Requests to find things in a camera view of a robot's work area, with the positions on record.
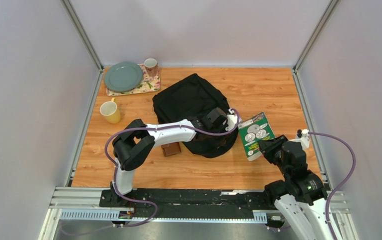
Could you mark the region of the black backpack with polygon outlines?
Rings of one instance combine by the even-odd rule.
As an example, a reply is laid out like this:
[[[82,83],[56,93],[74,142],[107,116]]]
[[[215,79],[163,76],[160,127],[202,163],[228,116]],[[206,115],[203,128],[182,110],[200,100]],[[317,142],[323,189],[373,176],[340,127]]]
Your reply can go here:
[[[199,120],[215,108],[227,113],[227,98],[207,80],[196,73],[180,80],[153,97],[154,112],[160,124],[174,123],[183,119]],[[197,133],[192,141],[183,144],[188,150],[206,158],[225,154],[234,145],[238,130],[224,136]]]

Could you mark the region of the green coin book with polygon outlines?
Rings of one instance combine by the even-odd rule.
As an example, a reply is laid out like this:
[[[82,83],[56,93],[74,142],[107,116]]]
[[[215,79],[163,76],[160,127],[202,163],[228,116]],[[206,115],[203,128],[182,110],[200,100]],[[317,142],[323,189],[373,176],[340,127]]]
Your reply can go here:
[[[240,122],[238,125],[238,131],[248,161],[254,161],[262,156],[258,141],[271,140],[275,138],[275,134],[273,133],[264,112],[261,112],[248,120]]]

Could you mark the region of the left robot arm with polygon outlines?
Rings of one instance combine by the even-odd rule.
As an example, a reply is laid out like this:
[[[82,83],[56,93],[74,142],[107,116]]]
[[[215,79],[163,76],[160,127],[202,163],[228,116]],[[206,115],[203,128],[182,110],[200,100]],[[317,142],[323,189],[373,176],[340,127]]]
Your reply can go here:
[[[225,113],[218,107],[201,118],[189,117],[172,123],[144,124],[141,119],[134,120],[108,140],[114,154],[110,160],[115,165],[113,202],[121,208],[131,203],[135,170],[153,148],[183,142],[194,154],[216,157],[227,150],[227,142],[236,138],[239,121],[235,109]]]

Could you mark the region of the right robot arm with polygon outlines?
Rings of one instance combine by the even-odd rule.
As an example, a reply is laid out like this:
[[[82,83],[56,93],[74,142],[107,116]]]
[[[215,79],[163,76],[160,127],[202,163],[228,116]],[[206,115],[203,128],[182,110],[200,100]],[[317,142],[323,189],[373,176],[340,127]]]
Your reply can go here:
[[[284,177],[265,186],[264,203],[269,209],[279,210],[301,240],[341,240],[326,188],[308,169],[305,150],[309,145],[306,130],[292,140],[281,135],[258,141],[263,157]]]

